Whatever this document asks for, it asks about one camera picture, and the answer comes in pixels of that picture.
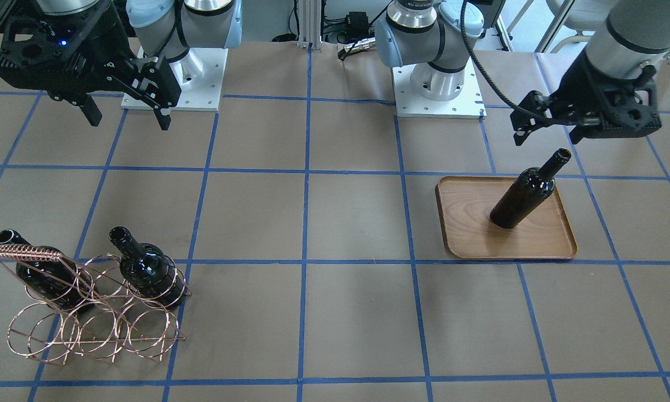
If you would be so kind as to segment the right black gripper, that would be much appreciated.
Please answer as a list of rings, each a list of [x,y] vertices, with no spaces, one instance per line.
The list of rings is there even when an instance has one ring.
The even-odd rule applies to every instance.
[[[86,60],[74,82],[77,106],[92,127],[98,127],[103,115],[92,95],[95,91],[123,92],[143,102],[166,131],[171,125],[171,107],[181,96],[181,86],[169,62],[162,56],[134,58],[128,36],[113,1],[105,1],[93,29],[85,36],[78,52]]]

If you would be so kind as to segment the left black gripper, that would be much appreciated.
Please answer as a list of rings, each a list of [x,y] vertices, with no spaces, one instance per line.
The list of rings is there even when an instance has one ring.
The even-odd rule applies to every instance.
[[[587,138],[588,127],[600,122],[595,114],[596,102],[591,71],[598,71],[582,51],[564,73],[560,84],[548,96],[532,90],[510,114],[514,142],[524,144],[532,132],[551,125],[572,125],[569,139],[577,145]]]

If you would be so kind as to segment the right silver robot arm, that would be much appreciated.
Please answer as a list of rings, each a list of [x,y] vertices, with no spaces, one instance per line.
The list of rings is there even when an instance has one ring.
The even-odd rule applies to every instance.
[[[203,76],[194,49],[241,43],[239,1],[36,1],[49,43],[81,58],[80,84],[116,90],[152,109],[162,130],[171,108]]]

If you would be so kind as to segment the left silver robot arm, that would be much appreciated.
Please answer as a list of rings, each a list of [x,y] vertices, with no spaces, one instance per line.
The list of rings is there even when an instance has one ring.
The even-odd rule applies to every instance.
[[[549,1],[553,18],[536,48],[585,47],[551,95],[537,91],[514,104],[473,53],[493,21],[487,1],[393,1],[376,21],[375,44],[389,67],[409,67],[397,86],[414,99],[443,105],[465,87],[472,61],[491,89],[512,107],[517,145],[542,127],[572,127],[570,139],[640,138],[661,127],[654,76],[670,57],[670,1]]]

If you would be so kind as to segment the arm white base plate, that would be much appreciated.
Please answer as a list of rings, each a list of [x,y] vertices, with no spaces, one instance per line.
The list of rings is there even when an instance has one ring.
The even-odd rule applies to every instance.
[[[399,117],[486,117],[485,102],[472,61],[455,73],[435,70],[427,63],[394,67],[391,71]]]
[[[171,62],[181,86],[179,101],[171,111],[217,112],[228,49],[188,48]]]

